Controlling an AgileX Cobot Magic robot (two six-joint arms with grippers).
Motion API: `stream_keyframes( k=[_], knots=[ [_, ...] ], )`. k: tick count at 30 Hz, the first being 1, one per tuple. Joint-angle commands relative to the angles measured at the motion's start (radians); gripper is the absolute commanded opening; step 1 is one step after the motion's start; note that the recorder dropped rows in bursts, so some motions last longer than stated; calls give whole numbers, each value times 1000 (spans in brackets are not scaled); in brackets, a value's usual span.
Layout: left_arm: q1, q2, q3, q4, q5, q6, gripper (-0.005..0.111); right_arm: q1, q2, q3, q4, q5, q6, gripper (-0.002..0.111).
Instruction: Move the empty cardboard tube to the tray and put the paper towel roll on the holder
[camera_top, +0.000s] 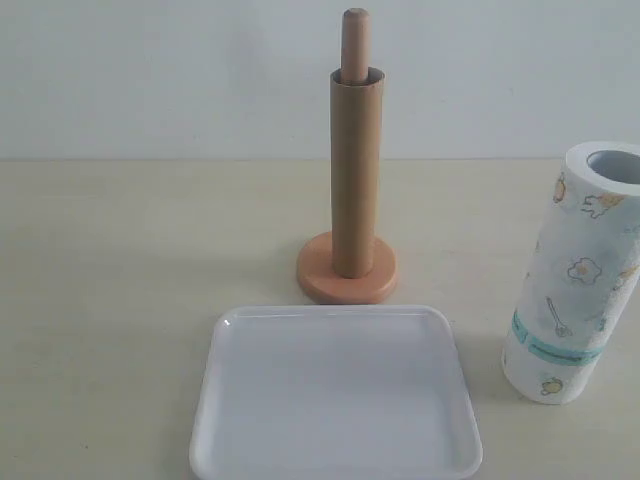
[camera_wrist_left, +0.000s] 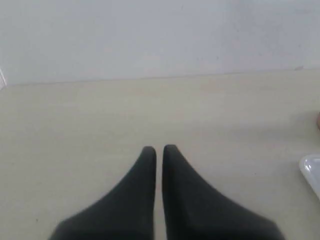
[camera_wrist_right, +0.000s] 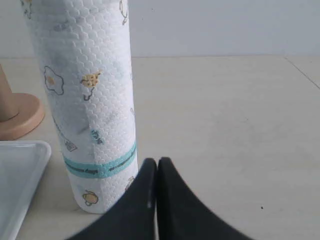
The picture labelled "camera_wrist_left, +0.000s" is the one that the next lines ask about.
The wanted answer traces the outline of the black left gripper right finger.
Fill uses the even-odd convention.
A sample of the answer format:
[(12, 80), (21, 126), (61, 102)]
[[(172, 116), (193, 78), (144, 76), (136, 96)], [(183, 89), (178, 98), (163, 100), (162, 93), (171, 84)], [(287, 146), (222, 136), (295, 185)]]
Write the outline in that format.
[(169, 240), (283, 240), (271, 220), (242, 207), (207, 183), (178, 147), (162, 158), (162, 200)]

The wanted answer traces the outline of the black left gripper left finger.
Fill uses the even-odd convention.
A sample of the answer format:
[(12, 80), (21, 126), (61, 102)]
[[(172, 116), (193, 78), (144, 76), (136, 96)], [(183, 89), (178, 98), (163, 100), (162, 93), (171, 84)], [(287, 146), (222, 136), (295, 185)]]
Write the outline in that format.
[(145, 146), (122, 180), (104, 197), (60, 222), (52, 240), (152, 240), (157, 155)]

